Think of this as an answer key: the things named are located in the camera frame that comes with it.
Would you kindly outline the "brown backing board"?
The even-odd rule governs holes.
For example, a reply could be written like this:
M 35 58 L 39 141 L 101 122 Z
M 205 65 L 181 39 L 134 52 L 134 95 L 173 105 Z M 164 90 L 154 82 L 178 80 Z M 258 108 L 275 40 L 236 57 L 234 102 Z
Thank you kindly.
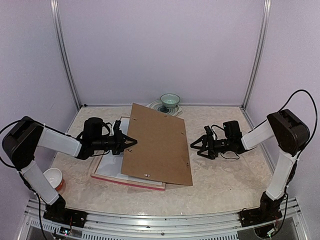
M 124 151 L 124 175 L 192 186 L 193 178 L 185 121 L 133 103 L 127 135 L 137 144 Z

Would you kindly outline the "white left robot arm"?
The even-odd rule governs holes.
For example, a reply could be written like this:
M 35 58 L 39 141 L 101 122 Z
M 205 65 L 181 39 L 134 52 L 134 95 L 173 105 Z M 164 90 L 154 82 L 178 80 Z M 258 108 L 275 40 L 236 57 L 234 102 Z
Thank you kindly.
M 99 117 L 90 117 L 74 137 L 24 116 L 0 131 L 3 136 L 1 147 L 10 161 L 3 164 L 17 170 L 30 190 L 45 203 L 46 212 L 63 223 L 70 218 L 70 211 L 43 171 L 51 166 L 57 153 L 84 161 L 97 157 L 98 152 L 119 155 L 136 145 L 138 141 L 124 134 L 120 126 L 120 120 L 109 123 Z

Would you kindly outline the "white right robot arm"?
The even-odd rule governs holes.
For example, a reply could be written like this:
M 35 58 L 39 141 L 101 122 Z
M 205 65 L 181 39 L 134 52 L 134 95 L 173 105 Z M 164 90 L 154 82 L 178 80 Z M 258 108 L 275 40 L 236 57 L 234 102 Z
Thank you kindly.
M 277 160 L 270 183 L 255 212 L 260 222 L 266 222 L 275 214 L 286 195 L 300 155 L 311 139 L 310 129 L 289 109 L 268 114 L 264 121 L 246 134 L 242 133 L 236 120 L 224 122 L 222 129 L 224 137 L 218 138 L 211 126 L 205 126 L 204 135 L 192 142 L 190 147 L 199 156 L 210 160 L 229 152 L 240 156 L 258 147 L 266 147 L 271 142 L 277 147 Z

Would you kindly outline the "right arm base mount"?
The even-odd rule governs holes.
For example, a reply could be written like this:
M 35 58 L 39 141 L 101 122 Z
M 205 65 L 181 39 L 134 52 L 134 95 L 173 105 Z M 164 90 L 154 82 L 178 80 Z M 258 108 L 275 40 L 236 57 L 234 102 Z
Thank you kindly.
M 238 213 L 241 226 L 244 228 L 280 219 L 283 216 L 280 205 L 284 198 L 285 195 L 283 194 L 279 199 L 272 200 L 266 192 L 263 192 L 259 207 L 244 208 Z

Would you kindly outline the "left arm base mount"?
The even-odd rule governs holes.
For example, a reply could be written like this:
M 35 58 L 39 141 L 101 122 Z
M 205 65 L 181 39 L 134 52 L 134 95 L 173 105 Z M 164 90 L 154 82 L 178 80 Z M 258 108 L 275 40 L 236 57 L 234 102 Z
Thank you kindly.
M 78 228 L 84 228 L 87 216 L 85 211 L 67 208 L 66 201 L 60 194 L 52 204 L 45 204 L 43 214 L 46 220 Z

